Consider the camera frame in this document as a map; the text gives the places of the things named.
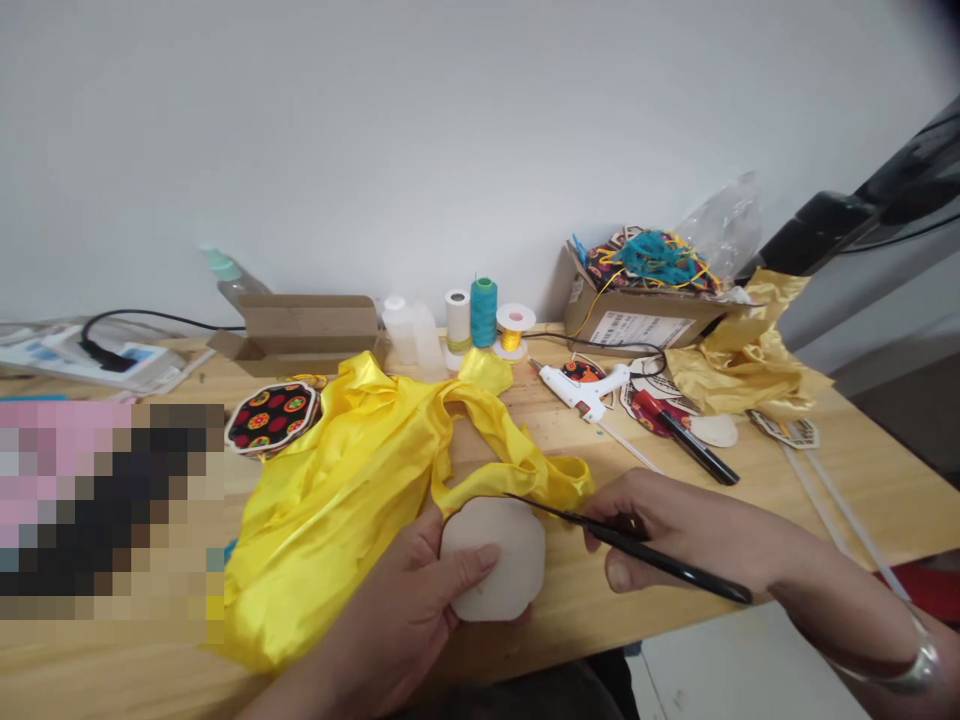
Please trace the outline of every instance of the scissors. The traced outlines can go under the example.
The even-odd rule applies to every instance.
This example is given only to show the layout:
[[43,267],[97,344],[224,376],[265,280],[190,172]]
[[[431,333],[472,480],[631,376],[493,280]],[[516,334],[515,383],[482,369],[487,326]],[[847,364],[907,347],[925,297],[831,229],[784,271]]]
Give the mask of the scissors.
[[693,565],[688,565],[676,558],[672,558],[669,555],[664,555],[658,550],[654,550],[652,547],[644,544],[643,539],[637,535],[636,531],[631,533],[614,525],[591,520],[584,515],[554,510],[551,507],[541,505],[527,498],[522,498],[519,495],[513,495],[511,493],[504,493],[504,495],[525,502],[527,505],[532,505],[551,515],[555,515],[572,525],[582,527],[584,530],[589,531],[590,534],[600,542],[606,543],[610,547],[615,547],[630,557],[642,560],[657,570],[662,570],[667,573],[667,575],[679,578],[701,590],[706,590],[707,592],[719,595],[727,600],[732,600],[735,603],[740,603],[741,605],[753,604],[753,593],[750,592],[748,588],[745,588],[739,583],[724,580],[712,573],[708,573],[706,570],[701,570]]

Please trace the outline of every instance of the cardboard box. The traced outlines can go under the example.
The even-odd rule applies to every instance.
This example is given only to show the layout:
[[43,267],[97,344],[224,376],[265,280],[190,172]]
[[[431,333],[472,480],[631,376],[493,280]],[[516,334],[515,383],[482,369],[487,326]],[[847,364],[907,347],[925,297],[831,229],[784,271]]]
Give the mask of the cardboard box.
[[[729,312],[751,307],[746,303],[711,300],[679,290],[651,290],[611,285],[593,306],[583,329],[584,318],[599,294],[593,279],[580,262],[576,249],[567,250],[577,269],[564,315],[566,334],[580,340],[603,343],[648,342],[660,347],[684,347],[694,342],[715,320]],[[618,357],[650,354],[642,349],[599,348],[579,342],[568,343],[571,350]]]
[[254,377],[335,375],[369,350],[383,365],[377,309],[365,295],[243,295],[247,337],[218,330],[207,345]]

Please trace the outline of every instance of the bracelet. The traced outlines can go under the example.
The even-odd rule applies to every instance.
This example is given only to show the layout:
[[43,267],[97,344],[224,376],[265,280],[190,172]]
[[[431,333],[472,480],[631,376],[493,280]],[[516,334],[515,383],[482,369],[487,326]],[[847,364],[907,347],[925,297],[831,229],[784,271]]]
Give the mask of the bracelet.
[[826,655],[823,657],[826,658],[827,662],[830,663],[833,668],[859,682],[880,685],[898,695],[911,695],[922,692],[928,688],[933,683],[934,678],[936,678],[940,668],[940,656],[937,653],[937,648],[933,644],[933,636],[930,635],[927,628],[920,622],[916,611],[909,603],[905,602],[904,605],[906,605],[907,610],[910,611],[913,626],[917,629],[917,633],[920,636],[920,651],[917,653],[917,659],[913,661],[913,666],[902,675],[893,678],[861,675],[858,672],[843,667]]

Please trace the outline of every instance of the hot glue gun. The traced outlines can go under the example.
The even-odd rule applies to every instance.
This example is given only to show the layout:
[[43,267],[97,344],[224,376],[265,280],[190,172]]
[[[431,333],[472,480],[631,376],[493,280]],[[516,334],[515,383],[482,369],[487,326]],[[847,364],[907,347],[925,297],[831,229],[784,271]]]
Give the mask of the hot glue gun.
[[542,365],[533,358],[530,358],[530,364],[537,368],[540,379],[547,387],[569,407],[579,410],[588,423],[599,422],[607,411],[600,398],[630,382],[630,370],[623,363],[614,365],[613,371],[597,382],[571,380],[556,368]]

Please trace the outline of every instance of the gold satin fabric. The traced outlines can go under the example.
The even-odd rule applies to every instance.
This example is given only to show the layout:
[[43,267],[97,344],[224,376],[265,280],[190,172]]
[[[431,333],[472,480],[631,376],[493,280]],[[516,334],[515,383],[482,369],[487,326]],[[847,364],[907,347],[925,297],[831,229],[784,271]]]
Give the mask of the gold satin fabric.
[[778,422],[806,417],[833,381],[787,351],[776,322],[809,280],[757,270],[745,289],[760,307],[727,316],[699,345],[666,351],[680,392],[707,415],[754,409]]
[[[503,492],[578,505],[593,491],[586,463],[546,458],[513,423],[497,398],[512,382],[510,365],[479,350],[457,379],[432,385],[387,377],[369,352],[341,363],[320,421],[264,466],[224,574],[223,644],[207,647],[256,672],[304,654],[428,491],[444,517]],[[501,461],[453,489],[451,410],[465,410]]]

